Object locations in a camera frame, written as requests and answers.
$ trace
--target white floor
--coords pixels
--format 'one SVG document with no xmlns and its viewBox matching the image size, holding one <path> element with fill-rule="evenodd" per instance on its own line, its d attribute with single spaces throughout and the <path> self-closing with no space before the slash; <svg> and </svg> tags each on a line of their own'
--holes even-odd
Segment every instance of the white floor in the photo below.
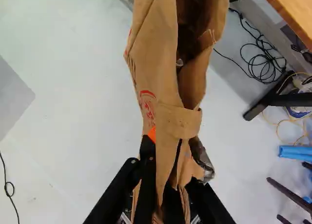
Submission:
<svg viewBox="0 0 312 224">
<path fill-rule="evenodd" d="M 0 55 L 36 95 L 0 142 L 21 224 L 82 223 L 125 159 L 138 154 L 142 121 L 122 57 L 131 15 L 118 0 L 0 0 Z M 239 59 L 245 37 L 229 15 L 216 47 Z M 301 223 L 307 213 L 265 178 L 304 196 L 307 171 L 276 156 L 274 127 L 242 118 L 265 87 L 215 53 L 207 79 L 200 138 L 216 168 L 216 193 L 238 224 L 278 223 L 278 213 Z M 2 190 L 0 217 L 17 223 Z"/>
</svg>

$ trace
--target brown fabric bag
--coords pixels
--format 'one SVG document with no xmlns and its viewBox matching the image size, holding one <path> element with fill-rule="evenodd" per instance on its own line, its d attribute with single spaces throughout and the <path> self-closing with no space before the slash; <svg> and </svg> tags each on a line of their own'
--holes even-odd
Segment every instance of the brown fabric bag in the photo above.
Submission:
<svg viewBox="0 0 312 224">
<path fill-rule="evenodd" d="M 186 223 L 190 215 L 184 186 L 192 176 L 203 179 L 214 174 L 212 165 L 205 173 L 205 167 L 195 162 L 190 146 L 200 145 L 199 104 L 205 95 L 209 57 L 221 37 L 227 10 L 228 0 L 134 1 L 124 57 L 143 116 L 143 134 L 156 126 L 157 203 L 160 207 L 168 180 L 173 188 L 182 187 Z M 184 65 L 177 67 L 177 60 Z M 139 185 L 134 190 L 133 215 L 138 191 Z M 160 209 L 156 214 L 154 222 L 161 223 Z"/>
</svg>

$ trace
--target wooden table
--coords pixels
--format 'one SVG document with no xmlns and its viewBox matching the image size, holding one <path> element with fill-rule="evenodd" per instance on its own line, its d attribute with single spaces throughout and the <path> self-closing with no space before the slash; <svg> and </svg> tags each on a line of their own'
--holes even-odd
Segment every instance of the wooden table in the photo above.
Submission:
<svg viewBox="0 0 312 224">
<path fill-rule="evenodd" d="M 312 51 L 312 0 L 267 0 Z"/>
</svg>

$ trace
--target yellow cable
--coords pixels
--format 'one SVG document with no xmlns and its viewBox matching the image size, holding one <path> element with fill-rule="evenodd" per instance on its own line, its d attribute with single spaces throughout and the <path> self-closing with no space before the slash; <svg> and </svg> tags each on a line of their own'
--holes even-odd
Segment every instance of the yellow cable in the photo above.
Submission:
<svg viewBox="0 0 312 224">
<path fill-rule="evenodd" d="M 305 74 L 305 75 L 308 75 L 308 76 L 312 76 L 311 74 L 308 74 L 308 73 L 305 73 L 305 72 L 298 72 L 298 73 L 291 74 L 291 75 L 289 75 L 289 76 L 284 80 L 284 82 L 282 83 L 282 85 L 281 85 L 280 88 L 278 89 L 277 93 L 280 91 L 280 89 L 283 87 L 283 85 L 285 84 L 285 82 L 286 82 L 290 77 L 292 77 L 292 76 L 294 76 L 294 75 L 297 75 L 297 74 Z M 282 143 L 288 144 L 288 145 L 289 145 L 289 144 L 292 144 L 293 146 L 295 146 L 302 138 L 308 136 L 308 133 L 307 133 L 307 131 L 306 131 L 305 121 L 306 121 L 306 118 L 312 117 L 312 112 L 309 113 L 309 114 L 307 114 L 307 115 L 305 115 L 305 116 L 302 117 L 302 118 L 299 118 L 299 119 L 293 118 L 293 117 L 289 114 L 289 112 L 288 112 L 287 109 L 286 109 L 286 112 L 287 112 L 287 114 L 288 114 L 289 119 L 283 119 L 283 120 L 279 121 L 278 123 L 270 122 L 270 121 L 266 118 L 266 116 L 264 115 L 264 112 L 262 111 L 261 113 L 262 113 L 263 119 L 264 119 L 268 124 L 270 124 L 270 125 L 275 125 L 275 126 L 276 126 L 275 133 L 276 133 L 278 139 L 279 139 Z M 296 123 L 296 121 L 299 121 L 299 120 L 302 120 L 302 125 Z M 280 136 L 279 136 L 279 134 L 278 134 L 278 128 L 279 128 L 279 126 L 281 125 L 282 122 L 290 122 L 290 123 L 292 123 L 292 124 L 295 124 L 295 125 L 299 126 L 299 127 L 302 128 L 302 130 L 303 130 L 303 135 L 300 136 L 300 138 L 298 138 L 298 139 L 297 139 L 295 142 L 293 142 L 293 143 L 289 143 L 289 142 L 284 141 L 282 138 L 280 138 Z"/>
</svg>

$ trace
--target orange tag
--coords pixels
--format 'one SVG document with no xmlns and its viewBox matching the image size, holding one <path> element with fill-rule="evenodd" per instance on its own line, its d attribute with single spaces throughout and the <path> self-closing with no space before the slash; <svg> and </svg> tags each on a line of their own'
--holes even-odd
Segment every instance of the orange tag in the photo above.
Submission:
<svg viewBox="0 0 312 224">
<path fill-rule="evenodd" d="M 153 141 L 153 143 L 156 143 L 156 127 L 153 126 L 150 132 L 148 132 L 147 136 Z"/>
</svg>

